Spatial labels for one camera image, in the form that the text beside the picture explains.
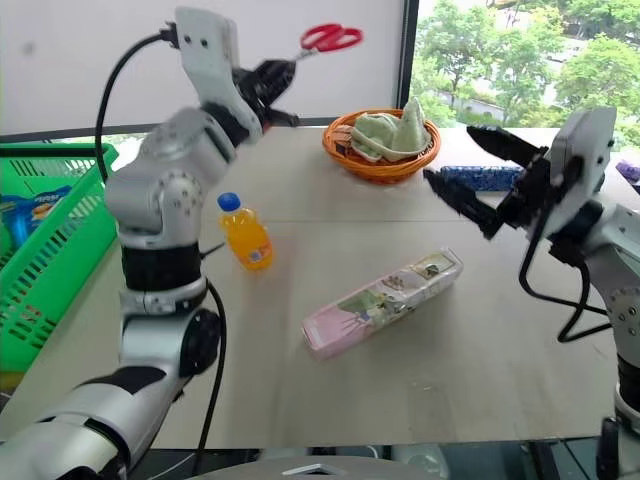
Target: table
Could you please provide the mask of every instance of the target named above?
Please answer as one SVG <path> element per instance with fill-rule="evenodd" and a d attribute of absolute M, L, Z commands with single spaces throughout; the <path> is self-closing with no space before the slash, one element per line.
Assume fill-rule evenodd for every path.
<path fill-rule="evenodd" d="M 554 132 L 516 133 L 548 144 Z M 257 275 L 244 272 L 226 249 L 206 260 L 229 325 L 228 363 L 207 447 L 597 434 L 601 417 L 613 412 L 611 335 L 555 341 L 570 312 L 520 290 L 524 233 L 503 227 L 486 242 L 420 175 L 392 187 L 359 181 L 329 160 L 321 134 L 319 128 L 272 129 L 258 146 L 240 149 L 209 196 L 203 248 L 222 239 L 215 198 L 233 190 L 267 223 L 277 257 Z M 445 129 L 442 136 L 436 167 L 501 164 L 464 130 Z M 603 190 L 640 209 L 640 198 L 613 168 Z M 305 316 L 441 246 L 465 263 L 453 288 L 339 357 L 317 362 L 309 355 L 300 332 Z M 578 274 L 542 249 L 531 278 L 547 292 L 577 298 Z M 0 438 L 76 384 L 116 368 L 122 285 L 113 246 L 0 415 Z M 586 323 L 601 320 L 584 315 Z M 187 386 L 154 447 L 197 445 L 214 370 Z"/>

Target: green crate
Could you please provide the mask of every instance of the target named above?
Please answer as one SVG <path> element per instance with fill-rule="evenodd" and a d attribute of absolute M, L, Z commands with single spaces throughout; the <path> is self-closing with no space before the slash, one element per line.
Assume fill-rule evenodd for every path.
<path fill-rule="evenodd" d="M 116 233 L 92 144 L 0 145 L 0 192 L 71 191 L 17 250 L 0 225 L 0 371 L 26 372 Z M 105 163 L 118 156 L 105 145 Z"/>

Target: orange juice bottle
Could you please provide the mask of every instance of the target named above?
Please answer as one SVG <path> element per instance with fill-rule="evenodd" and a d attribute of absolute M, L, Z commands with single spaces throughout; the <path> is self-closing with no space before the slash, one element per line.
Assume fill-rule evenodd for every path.
<path fill-rule="evenodd" d="M 227 243 L 247 270 L 262 270 L 273 261 L 273 248 L 267 230 L 260 224 L 256 212 L 242 208 L 235 193 L 218 197 L 222 209 L 220 226 L 227 234 Z"/>

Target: woven basket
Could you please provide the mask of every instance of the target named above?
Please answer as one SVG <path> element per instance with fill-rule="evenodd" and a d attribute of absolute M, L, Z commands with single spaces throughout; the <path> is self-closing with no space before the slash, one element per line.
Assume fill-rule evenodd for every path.
<path fill-rule="evenodd" d="M 426 120 L 424 127 L 431 134 L 431 145 L 429 145 L 424 152 L 398 162 L 392 163 L 382 158 L 376 163 L 371 163 L 358 155 L 350 146 L 345 146 L 344 141 L 340 143 L 336 142 L 338 136 L 344 137 L 344 133 L 339 134 L 336 129 L 342 125 L 353 126 L 356 118 L 363 113 L 390 113 L 396 117 L 402 117 L 402 110 L 399 109 L 362 110 L 336 119 L 327 127 L 322 136 L 322 145 L 329 155 L 348 171 L 360 178 L 380 185 L 402 182 L 431 163 L 440 151 L 440 133 L 432 122 Z"/>

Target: red scissors handle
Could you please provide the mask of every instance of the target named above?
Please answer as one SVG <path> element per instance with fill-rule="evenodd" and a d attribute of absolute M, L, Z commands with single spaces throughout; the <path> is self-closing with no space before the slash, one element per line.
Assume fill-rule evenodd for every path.
<path fill-rule="evenodd" d="M 351 47 L 361 41 L 361 30 L 344 28 L 338 23 L 327 23 L 307 30 L 300 39 L 300 46 L 305 50 L 316 49 L 319 52 L 331 52 Z"/>

